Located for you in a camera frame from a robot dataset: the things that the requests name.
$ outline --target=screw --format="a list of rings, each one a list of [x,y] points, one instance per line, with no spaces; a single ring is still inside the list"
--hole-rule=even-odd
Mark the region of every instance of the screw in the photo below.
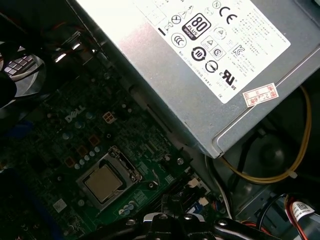
[[[128,221],[126,221],[126,224],[127,224],[128,226],[135,225],[135,224],[136,224],[136,220],[134,220],[134,219],[129,219]]]
[[[178,165],[182,165],[182,164],[185,163],[185,161],[184,161],[183,158],[179,157],[178,160],[176,161],[176,163],[177,163]]]
[[[167,215],[165,215],[165,214],[162,214],[162,215],[159,217],[159,219],[161,219],[161,220],[165,220],[165,219],[168,219],[168,216],[167,216]]]
[[[227,226],[227,225],[228,225],[228,223],[227,223],[226,220],[219,220],[219,221],[218,221],[218,224],[219,224],[220,226]]]
[[[193,218],[193,216],[190,214],[184,215],[185,220],[191,220],[192,218]]]

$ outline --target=cable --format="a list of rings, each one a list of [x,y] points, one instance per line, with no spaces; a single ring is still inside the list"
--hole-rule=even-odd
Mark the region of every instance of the cable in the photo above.
[[[274,184],[277,182],[280,182],[287,177],[291,176],[293,172],[299,167],[301,164],[302,160],[304,159],[305,153],[308,148],[308,143],[309,143],[309,138],[310,138],[310,133],[311,133],[311,126],[312,126],[312,110],[311,110],[311,102],[309,95],[305,88],[303,86],[300,86],[300,89],[302,90],[304,97],[305,97],[305,102],[306,102],[306,124],[305,124],[305,129],[302,137],[302,143],[300,146],[300,150],[298,153],[298,156],[296,157],[296,160],[292,164],[292,166],[284,173],[278,175],[278,176],[273,176],[273,177],[253,177],[249,176],[247,174],[244,174],[240,171],[238,171],[235,167],[233,167],[224,157],[221,157],[220,160],[228,167],[230,168],[235,174],[240,176],[241,178],[244,178],[245,180],[248,180],[250,182],[256,183],[256,184]]]
[[[239,163],[238,166],[236,168],[237,171],[239,171],[240,173],[242,173],[245,169],[245,164],[246,164],[246,160],[247,160],[247,156],[248,153],[250,151],[250,148],[252,146],[252,144],[257,140],[257,138],[259,137],[258,134],[254,133],[252,136],[249,137],[249,139],[242,145],[242,151],[240,154],[240,158],[239,158]],[[238,175],[235,176],[235,178],[233,179],[232,183],[230,184],[230,192],[234,192],[238,186],[240,177]]]
[[[209,168],[209,160],[208,160],[208,157],[206,155],[204,155],[204,161],[205,161],[205,167],[209,173],[209,176],[211,178],[211,180],[217,185],[217,187],[219,188],[220,190],[220,193],[222,195],[222,198],[223,198],[223,201],[224,201],[224,204],[225,204],[225,209],[226,209],[226,212],[228,214],[228,217],[230,219],[233,219],[233,216],[232,216],[232,211],[231,211],[231,208],[230,208],[230,204],[231,204],[231,201],[228,199],[227,195],[226,195],[226,192],[224,191],[223,187],[221,186],[221,183],[217,180],[217,176],[215,176],[213,173],[212,173],[212,170],[210,171],[210,168]]]
[[[274,197],[272,197],[267,203],[266,205],[264,205],[264,207],[262,208],[259,217],[256,221],[256,228],[258,230],[261,230],[262,227],[262,223],[264,221],[264,218],[268,212],[268,210],[270,209],[270,207],[272,206],[272,204],[274,204],[278,199],[283,198],[286,195],[286,193],[282,193],[282,194],[278,194],[275,195]]]
[[[287,212],[287,215],[288,215],[288,218],[290,219],[291,224],[296,228],[301,239],[308,240],[308,237],[306,236],[304,230],[301,228],[296,217],[294,216],[293,208],[292,208],[294,202],[295,202],[295,199],[293,197],[291,197],[291,199],[289,200],[289,195],[287,194],[287,196],[284,200],[285,210]]]
[[[256,228],[257,227],[257,224],[253,221],[242,221],[241,222],[242,224],[248,226],[248,227],[253,227],[253,228]],[[265,229],[264,227],[261,227],[261,231],[264,232],[265,234],[269,234],[269,235],[272,235],[267,229]]]

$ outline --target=cooling fan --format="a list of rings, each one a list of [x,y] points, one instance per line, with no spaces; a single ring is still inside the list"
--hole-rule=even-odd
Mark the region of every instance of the cooling fan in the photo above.
[[[0,44],[0,108],[14,100],[37,95],[45,62],[14,42]]]
[[[45,40],[0,12],[0,136],[68,80]]]

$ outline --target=chip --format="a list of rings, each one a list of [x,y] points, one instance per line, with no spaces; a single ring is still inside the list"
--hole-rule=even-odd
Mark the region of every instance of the chip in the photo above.
[[[89,137],[89,142],[93,147],[97,146],[101,141],[96,135],[92,135]]]
[[[73,168],[76,164],[75,160],[72,157],[67,157],[67,159],[64,161],[65,165],[67,165],[68,168]]]
[[[107,165],[104,165],[91,173],[84,184],[100,203],[103,203],[113,196],[117,189],[123,185],[120,179]]]
[[[89,152],[88,149],[83,145],[81,145],[76,151],[81,157],[84,157]]]

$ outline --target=white label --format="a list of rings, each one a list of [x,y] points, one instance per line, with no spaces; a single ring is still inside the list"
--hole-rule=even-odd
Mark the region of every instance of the white label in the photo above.
[[[272,99],[278,98],[279,94],[274,83],[258,87],[243,93],[247,107],[253,107]]]
[[[193,206],[188,212],[187,214],[193,214],[196,211],[196,208]]]
[[[291,44],[250,0],[133,0],[226,104]]]
[[[56,201],[55,204],[53,204],[53,207],[58,213],[60,213],[63,209],[67,207],[67,204],[62,198],[60,198],[58,201]]]
[[[313,210],[310,206],[300,201],[295,201],[292,204],[292,211],[297,221],[299,221],[302,217],[315,212],[315,210]]]

